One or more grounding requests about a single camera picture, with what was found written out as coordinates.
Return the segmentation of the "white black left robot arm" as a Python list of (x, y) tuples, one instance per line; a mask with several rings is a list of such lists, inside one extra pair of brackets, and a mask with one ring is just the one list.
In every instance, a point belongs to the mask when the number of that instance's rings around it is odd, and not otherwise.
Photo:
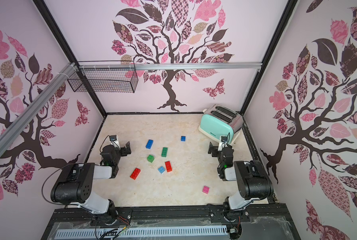
[(114, 179), (119, 172), (121, 157), (132, 153), (130, 142), (122, 148), (107, 145), (100, 153), (102, 162), (72, 164), (62, 169), (51, 193), (55, 204), (75, 205), (93, 215), (108, 215), (114, 221), (119, 217), (115, 204), (94, 192), (94, 180)]

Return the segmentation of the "red lego brick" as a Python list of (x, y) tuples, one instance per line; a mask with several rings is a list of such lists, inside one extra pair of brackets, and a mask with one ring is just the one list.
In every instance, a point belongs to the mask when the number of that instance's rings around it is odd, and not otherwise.
[(130, 178), (133, 180), (136, 180), (137, 177), (139, 176), (140, 172), (141, 172), (141, 169), (135, 168), (134, 171), (131, 173)]
[(166, 166), (166, 171), (167, 171), (168, 173), (173, 170), (170, 161), (165, 162), (165, 166)]

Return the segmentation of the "pink lego brick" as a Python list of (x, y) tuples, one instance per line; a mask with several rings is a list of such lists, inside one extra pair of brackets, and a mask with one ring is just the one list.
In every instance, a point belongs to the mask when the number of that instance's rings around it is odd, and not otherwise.
[(202, 192), (205, 193), (205, 194), (208, 194), (209, 193), (209, 187), (208, 186), (204, 186), (202, 188)]

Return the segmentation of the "small green lego brick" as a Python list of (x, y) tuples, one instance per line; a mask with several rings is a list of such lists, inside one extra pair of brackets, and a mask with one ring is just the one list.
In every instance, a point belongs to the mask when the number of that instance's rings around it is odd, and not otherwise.
[(154, 160), (155, 160), (155, 157), (154, 157), (153, 155), (148, 155), (147, 161), (148, 161), (149, 163), (152, 163)]

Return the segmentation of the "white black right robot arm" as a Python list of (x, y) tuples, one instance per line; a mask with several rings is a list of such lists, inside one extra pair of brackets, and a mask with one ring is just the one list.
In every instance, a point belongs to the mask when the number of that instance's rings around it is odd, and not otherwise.
[(224, 182), (236, 182), (237, 192), (226, 197), (223, 216), (238, 218), (247, 206), (273, 195), (273, 185), (260, 161), (234, 161), (234, 149), (227, 143), (209, 144), (208, 154), (217, 158), (217, 174)]

